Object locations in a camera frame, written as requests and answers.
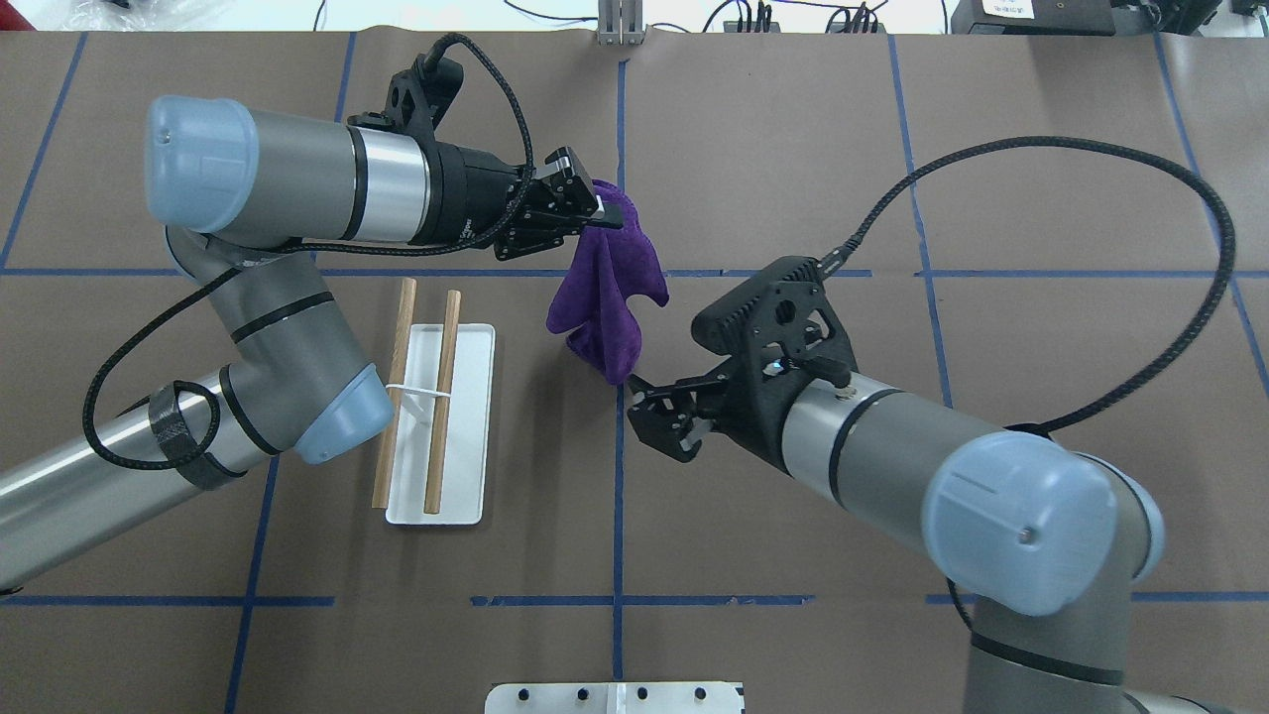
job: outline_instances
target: purple towel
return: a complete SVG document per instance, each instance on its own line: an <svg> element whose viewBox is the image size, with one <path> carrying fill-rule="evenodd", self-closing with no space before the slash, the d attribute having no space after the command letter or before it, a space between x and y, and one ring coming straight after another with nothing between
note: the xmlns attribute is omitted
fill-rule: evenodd
<svg viewBox="0 0 1269 714"><path fill-rule="evenodd" d="M634 372L643 346L626 298L646 294L665 307L670 292L652 241L638 226L634 203L610 183L594 184L605 205L622 207L626 221L621 228L582 228L569 274L551 301L547 328L555 334L574 330L569 346L603 373L608 384L619 386Z"/></svg>

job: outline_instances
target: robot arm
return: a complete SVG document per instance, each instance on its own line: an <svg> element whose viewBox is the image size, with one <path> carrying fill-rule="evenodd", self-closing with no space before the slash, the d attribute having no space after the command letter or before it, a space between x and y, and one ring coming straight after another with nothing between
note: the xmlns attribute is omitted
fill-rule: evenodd
<svg viewBox="0 0 1269 714"><path fill-rule="evenodd" d="M621 226L619 208L603 205L569 147L534 170L437 141L462 82L462 67L437 47L392 77L383 112L348 126L228 99L154 103L150 209L166 223L178 268L204 285L192 298L209 295L241 359L166 386L100 429L89 399L85 438L0 474L0 597L270 457L294 449L319 464L387 426L391 402L310 249L428 255L492 245L510 259L588 224ZM530 157L527 129L524 138Z"/></svg>
<svg viewBox="0 0 1269 714"><path fill-rule="evenodd" d="M1150 495L860 375L822 264L782 257L698 313L693 337L726 360L664 388L633 378L640 441L690 462L721 432L977 592L966 713L1232 711L1122 689L1132 585L1164 549Z"/></svg>

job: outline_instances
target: blue tape line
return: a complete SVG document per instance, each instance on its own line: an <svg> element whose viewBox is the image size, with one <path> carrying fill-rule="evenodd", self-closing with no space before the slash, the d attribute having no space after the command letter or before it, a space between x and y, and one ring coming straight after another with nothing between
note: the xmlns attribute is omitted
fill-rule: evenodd
<svg viewBox="0 0 1269 714"><path fill-rule="evenodd" d="M322 268L327 276L562 278L566 269L518 268Z"/></svg>
<svg viewBox="0 0 1269 714"><path fill-rule="evenodd" d="M472 607L610 607L608 595L495 595L472 597Z"/></svg>
<svg viewBox="0 0 1269 714"><path fill-rule="evenodd" d="M269 460L269 476L264 482L264 497L260 500L260 520L255 526L255 547L251 550L251 571L246 578L246 596L242 599L242 618L239 620L239 639L233 648L233 666L230 670L230 686L225 695L225 714L232 714L237 708L237 690L242 681L242 662L246 659L246 640L251 635L251 611L255 606L255 587L260 580L260 561L264 557L264 539L269 531L269 512L273 510L273 488L278 482L278 458Z"/></svg>
<svg viewBox="0 0 1269 714"><path fill-rule="evenodd" d="M173 268L3 268L4 275L37 276L173 276Z"/></svg>
<svg viewBox="0 0 1269 714"><path fill-rule="evenodd" d="M962 595L961 602L970 605L978 596ZM1269 602L1269 591L1162 591L1134 592L1133 602ZM949 595L926 595L926 605L952 605Z"/></svg>
<svg viewBox="0 0 1269 714"><path fill-rule="evenodd" d="M1190 145L1189 131L1185 128L1185 119L1181 117L1181 107L1176 100L1176 91L1173 89L1173 72L1167 67L1167 53L1164 52L1164 41L1160 33L1155 33L1155 56L1159 58L1159 71L1164 80L1164 91L1167 94L1167 104L1173 110L1173 122L1176 123L1176 133L1181 140L1181 148L1185 151L1185 161L1189 162L1189 169L1198 175L1203 172L1198 169L1198 159L1194 156L1194 147ZM1203 211L1207 213L1207 223L1212 228L1212 240L1220 245L1221 230L1216 223L1216 216L1208 209L1207 204L1203 205ZM1251 325L1251 317L1247 315L1247 306L1242 301L1242 289L1239 287L1237 275L1230 279L1230 297L1233 301L1233 308L1239 312L1239 321L1242 322L1242 334L1246 335L1247 346L1251 349L1251 360L1255 363L1256 374L1260 377L1260 389L1269 397L1269 369L1265 367L1264 350L1260 347L1260 339L1256 337L1256 330Z"/></svg>
<svg viewBox="0 0 1269 714"><path fill-rule="evenodd" d="M344 74L339 80L339 98L335 99L335 122L344 123L344 99L348 96L348 75L353 71L353 49L357 47L357 33L348 33L348 48L344 49Z"/></svg>
<svg viewBox="0 0 1269 714"><path fill-rule="evenodd" d="M0 607L241 607L235 596L183 595L15 595Z"/></svg>
<svg viewBox="0 0 1269 714"><path fill-rule="evenodd" d="M726 607L732 605L801 607L813 600L813 595L628 595L623 599L626 605L640 607Z"/></svg>
<svg viewBox="0 0 1269 714"><path fill-rule="evenodd" d="M1206 278L1213 270L921 270L931 278Z"/></svg>
<svg viewBox="0 0 1269 714"><path fill-rule="evenodd" d="M36 176L39 175L39 166L44 162L44 152L48 151L48 142L53 137L53 128L57 118L66 104L66 94L71 89L71 80L75 79L75 70L79 68L80 57L84 56L84 44L88 42L88 33L81 32L79 42L75 44L75 53L71 55L71 65L66 68L66 79L62 80L62 89L57 93L57 101L53 103L53 112L48 117L48 126L44 127L44 136L39 140L39 148L36 150L36 160L30 164L30 172L27 174L27 183L22 186L22 197L18 198L18 208L13 213L13 222L9 223L9 233L4 238L4 247L0 247L0 268L9 261L9 251L13 250L13 241L18 237L18 226L22 224L22 216L27 212L27 202L30 191L36 188Z"/></svg>
<svg viewBox="0 0 1269 714"><path fill-rule="evenodd" d="M1167 68L1167 56L1164 53L1164 39L1157 32L1155 33L1155 56L1159 58L1159 71L1164 79L1164 93L1167 95L1167 105L1173 110L1173 122L1176 124L1176 133L1181 138L1181 150L1185 151L1185 162L1197 174L1198 159L1194 157L1194 148L1189 142L1189 132L1185 131L1185 122L1181 119L1181 107L1176 103L1176 93L1173 91L1173 72Z"/></svg>
<svg viewBox="0 0 1269 714"><path fill-rule="evenodd" d="M251 601L253 607L334 607L334 597L280 595L259 597Z"/></svg>
<svg viewBox="0 0 1269 714"><path fill-rule="evenodd" d="M912 155L912 136L907 128L907 108L904 101L904 80L898 70L898 46L895 36L887 34L886 42L890 44L890 71L895 79L895 103L898 108L898 132L904 137L904 161L907 172L916 170L916 160ZM934 293L934 278L930 276L933 265L930 264L930 247L925 240L925 218L921 216L921 207L916 202L916 184L909 188L912 200L912 219L916 222L916 235L920 237L921 251L921 278L925 282L925 303L930 312L930 330L934 334L934 360L939 369L939 389L943 393L943 406L952 408L952 380L948 378L947 353L943 349L943 323L939 320L938 295Z"/></svg>
<svg viewBox="0 0 1269 714"><path fill-rule="evenodd" d="M505 278L561 278L566 269L503 269L503 268L325 268L327 276L505 276ZM747 278L756 269L681 268L662 270L667 278ZM1269 270L1237 270L1239 279L1265 279ZM15 276L180 276L173 268L0 268L0 275ZM841 269L832 276L871 278L871 269ZM1212 270L920 270L912 276L948 278L1146 278L1146 279L1211 279Z"/></svg>
<svg viewBox="0 0 1269 714"><path fill-rule="evenodd" d="M626 605L626 391L617 388L617 458L613 460L613 681L624 673Z"/></svg>
<svg viewBox="0 0 1269 714"><path fill-rule="evenodd" d="M239 596L217 595L15 595L0 607L242 607ZM334 607L334 597L258 597L256 607Z"/></svg>
<svg viewBox="0 0 1269 714"><path fill-rule="evenodd" d="M679 268L670 270L661 270L667 278L749 278L758 274L758 270L747 268ZM873 271L869 269L841 269L832 273L835 278L871 278Z"/></svg>
<svg viewBox="0 0 1269 714"><path fill-rule="evenodd" d="M626 607L799 607L813 595L622 595ZM607 595L495 595L471 599L472 607L614 607Z"/></svg>
<svg viewBox="0 0 1269 714"><path fill-rule="evenodd" d="M617 62L617 188L626 191L626 65Z"/></svg>
<svg viewBox="0 0 1269 714"><path fill-rule="evenodd" d="M626 67L617 62L617 186L626 191ZM613 464L613 681L626 676L623 611L626 580L626 391L617 388L617 454Z"/></svg>

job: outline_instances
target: wooden chopstick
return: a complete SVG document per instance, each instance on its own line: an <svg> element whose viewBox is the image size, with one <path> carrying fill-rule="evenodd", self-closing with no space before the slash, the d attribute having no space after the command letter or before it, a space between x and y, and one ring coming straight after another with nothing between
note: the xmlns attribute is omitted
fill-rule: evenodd
<svg viewBox="0 0 1269 714"><path fill-rule="evenodd" d="M392 367L388 369L388 384L405 382L405 355L410 346L410 326L414 323L414 297L419 280L401 279L401 295L397 302L397 322L392 341ZM390 389L392 401L392 424L379 439L379 458L374 465L374 493L371 496L371 509L388 507L388 490L392 488L392 460L396 459L396 432L401 422L401 391Z"/></svg>
<svg viewBox="0 0 1269 714"><path fill-rule="evenodd" d="M437 392L452 393L454 388L454 354L458 346L458 307L462 293L445 294L445 323L440 332L440 368ZM445 473L445 441L449 434L449 397L438 397L431 408L431 451L428 453L428 488L423 497L424 514L440 514L440 484Z"/></svg>

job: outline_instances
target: white mounting plate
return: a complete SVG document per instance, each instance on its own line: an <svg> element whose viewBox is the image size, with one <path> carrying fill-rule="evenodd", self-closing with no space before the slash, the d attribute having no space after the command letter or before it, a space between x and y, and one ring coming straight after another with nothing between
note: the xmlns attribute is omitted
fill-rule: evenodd
<svg viewBox="0 0 1269 714"><path fill-rule="evenodd" d="M586 699L579 692L585 690ZM697 698L700 690L704 699ZM485 714L744 714L739 682L579 682L499 685Z"/></svg>
<svg viewBox="0 0 1269 714"><path fill-rule="evenodd" d="M440 363L440 325L411 325L406 349L407 387L435 389ZM470 526L485 510L485 457L494 383L492 325L458 325L454 384L450 392L445 473L440 486L440 514L423 512L431 451L430 397L401 393L392 488L383 517L402 526Z"/></svg>

